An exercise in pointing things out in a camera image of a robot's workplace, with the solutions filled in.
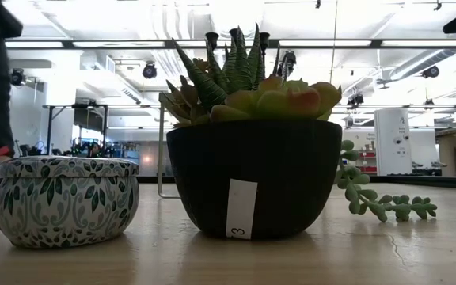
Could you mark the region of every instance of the black pot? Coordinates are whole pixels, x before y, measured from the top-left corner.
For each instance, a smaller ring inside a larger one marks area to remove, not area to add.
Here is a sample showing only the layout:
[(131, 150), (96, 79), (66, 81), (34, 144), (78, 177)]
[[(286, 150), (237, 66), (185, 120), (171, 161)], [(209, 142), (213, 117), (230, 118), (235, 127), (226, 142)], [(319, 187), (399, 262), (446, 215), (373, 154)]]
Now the black pot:
[(244, 120), (167, 134), (177, 188), (189, 218), (226, 237), (230, 180), (257, 182), (252, 239), (309, 227), (332, 190), (342, 129), (319, 120)]

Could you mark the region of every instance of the number 3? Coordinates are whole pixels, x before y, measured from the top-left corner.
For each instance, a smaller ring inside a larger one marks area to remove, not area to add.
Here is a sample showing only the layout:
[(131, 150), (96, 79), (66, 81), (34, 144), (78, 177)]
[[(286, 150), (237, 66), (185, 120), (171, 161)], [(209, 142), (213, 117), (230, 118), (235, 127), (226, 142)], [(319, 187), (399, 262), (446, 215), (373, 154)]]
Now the number 3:
[(243, 229), (232, 228), (231, 233), (243, 235), (243, 234), (245, 234), (245, 231)]

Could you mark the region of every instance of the tin lid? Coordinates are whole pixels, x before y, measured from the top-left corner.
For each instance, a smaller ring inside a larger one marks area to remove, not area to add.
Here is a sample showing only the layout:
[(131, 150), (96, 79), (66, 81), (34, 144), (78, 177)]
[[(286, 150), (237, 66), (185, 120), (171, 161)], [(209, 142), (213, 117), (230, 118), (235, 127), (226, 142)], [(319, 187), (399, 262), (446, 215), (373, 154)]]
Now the tin lid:
[(0, 165), (0, 177), (134, 177), (139, 165), (119, 158), (30, 156)]

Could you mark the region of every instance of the table surface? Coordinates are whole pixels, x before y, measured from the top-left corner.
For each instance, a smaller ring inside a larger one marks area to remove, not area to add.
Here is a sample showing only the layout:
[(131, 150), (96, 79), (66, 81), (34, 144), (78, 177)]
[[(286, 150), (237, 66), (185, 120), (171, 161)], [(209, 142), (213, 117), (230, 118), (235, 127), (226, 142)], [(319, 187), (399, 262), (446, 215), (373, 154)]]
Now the table surface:
[(0, 234), (6, 284), (452, 284), (456, 285), (456, 189), (371, 185), (381, 194), (428, 196), (437, 219), (380, 223), (351, 215), (334, 188), (320, 218), (284, 241), (202, 235), (180, 200), (141, 185), (139, 211), (113, 241), (73, 249), (13, 247)]

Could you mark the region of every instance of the artificial succulent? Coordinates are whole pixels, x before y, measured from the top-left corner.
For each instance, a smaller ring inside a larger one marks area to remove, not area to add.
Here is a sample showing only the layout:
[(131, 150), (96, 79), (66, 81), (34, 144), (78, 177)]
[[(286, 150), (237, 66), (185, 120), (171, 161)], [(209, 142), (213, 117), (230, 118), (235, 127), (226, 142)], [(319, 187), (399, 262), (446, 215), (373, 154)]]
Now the artificial succulent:
[[(226, 61), (221, 68), (215, 60), (211, 45), (207, 45), (207, 61), (191, 60), (175, 40), (173, 43), (182, 59), (188, 77), (180, 76), (180, 90), (167, 81), (171, 93), (161, 93), (160, 102), (179, 121), (176, 127), (254, 119), (313, 118), (328, 120), (332, 108), (340, 101), (342, 91), (328, 82), (309, 85), (302, 79), (287, 81), (287, 76), (277, 76), (279, 49), (272, 74), (265, 78), (263, 52), (260, 47), (260, 31), (256, 25), (253, 45), (247, 54), (244, 34), (237, 30), (231, 39), (231, 48), (225, 46)], [(339, 159), (336, 183), (346, 189), (352, 214), (362, 215), (367, 208), (379, 220), (385, 222), (386, 211), (394, 211), (398, 219), (407, 221), (409, 213), (415, 211), (422, 219), (427, 213), (435, 216), (437, 208), (430, 199), (416, 197), (383, 196), (377, 200), (374, 190), (363, 190), (359, 185), (368, 184), (370, 178), (361, 174), (352, 165), (344, 165), (342, 159), (356, 161), (358, 153), (353, 142), (344, 141)]]

